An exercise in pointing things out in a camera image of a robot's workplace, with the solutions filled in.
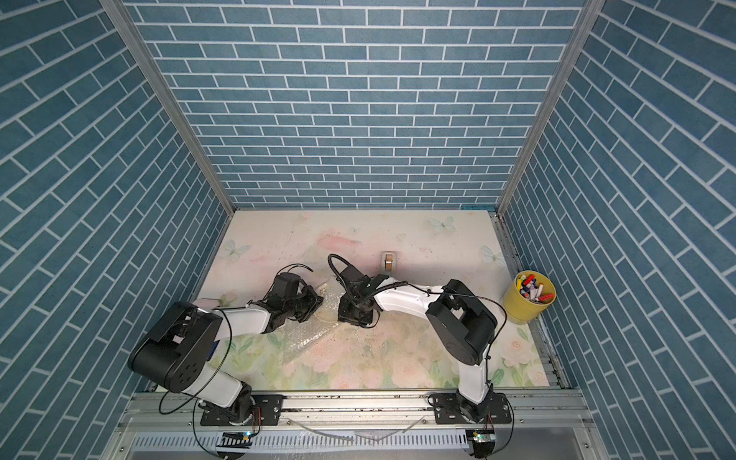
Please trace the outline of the clear bubble wrap sheet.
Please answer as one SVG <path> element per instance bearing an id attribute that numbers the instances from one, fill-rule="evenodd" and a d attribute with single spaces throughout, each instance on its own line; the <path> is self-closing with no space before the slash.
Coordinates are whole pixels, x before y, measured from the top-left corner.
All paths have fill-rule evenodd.
<path id="1" fill-rule="evenodd" d="M 283 342 L 283 363 L 303 358 L 317 343 L 333 334 L 345 323 L 338 321 L 338 307 L 345 293 L 338 281 L 331 280 L 319 286 L 316 292 L 323 298 L 322 304 L 305 322 L 288 320 L 280 329 Z"/>

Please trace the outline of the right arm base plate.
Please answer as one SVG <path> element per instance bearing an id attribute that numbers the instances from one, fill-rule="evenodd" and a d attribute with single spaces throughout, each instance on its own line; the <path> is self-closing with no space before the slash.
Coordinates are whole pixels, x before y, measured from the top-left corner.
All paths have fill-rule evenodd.
<path id="1" fill-rule="evenodd" d="M 438 425 L 509 424 L 513 419 L 506 395 L 493 391 L 480 404 L 473 403 L 459 392 L 432 393 L 427 402 Z"/>

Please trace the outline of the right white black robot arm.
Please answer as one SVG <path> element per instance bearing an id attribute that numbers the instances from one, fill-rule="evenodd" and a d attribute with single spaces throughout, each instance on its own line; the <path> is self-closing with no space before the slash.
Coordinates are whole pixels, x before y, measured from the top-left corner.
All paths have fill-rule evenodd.
<path id="1" fill-rule="evenodd" d="M 471 422 L 491 412 L 494 400 L 486 355 L 496 338 L 495 315 L 462 282 L 420 287 L 387 275 L 373 278 L 349 266 L 335 278 L 343 287 L 338 320 L 373 328 L 383 312 L 399 312 L 429 322 L 447 352 L 458 361 L 456 404 Z"/>

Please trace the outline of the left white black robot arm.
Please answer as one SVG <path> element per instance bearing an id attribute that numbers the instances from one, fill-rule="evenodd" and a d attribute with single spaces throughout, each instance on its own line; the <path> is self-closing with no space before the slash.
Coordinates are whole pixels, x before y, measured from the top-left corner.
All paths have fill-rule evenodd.
<path id="1" fill-rule="evenodd" d="M 257 412 L 252 388 L 210 363 L 218 346 L 239 335 L 272 333 L 289 320 L 305 322 L 322 302 L 291 272 L 277 274 L 263 298 L 243 307 L 176 302 L 134 347 L 128 367 L 171 393 L 201 400 L 226 425 L 245 424 Z"/>

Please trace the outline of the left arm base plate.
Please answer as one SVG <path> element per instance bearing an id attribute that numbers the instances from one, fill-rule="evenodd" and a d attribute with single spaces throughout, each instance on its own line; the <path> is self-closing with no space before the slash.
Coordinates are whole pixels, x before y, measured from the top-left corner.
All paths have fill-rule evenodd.
<path id="1" fill-rule="evenodd" d="M 223 408 L 205 402 L 200 424 L 203 427 L 270 427 L 277 426 L 285 397 L 280 394 L 246 394 Z"/>

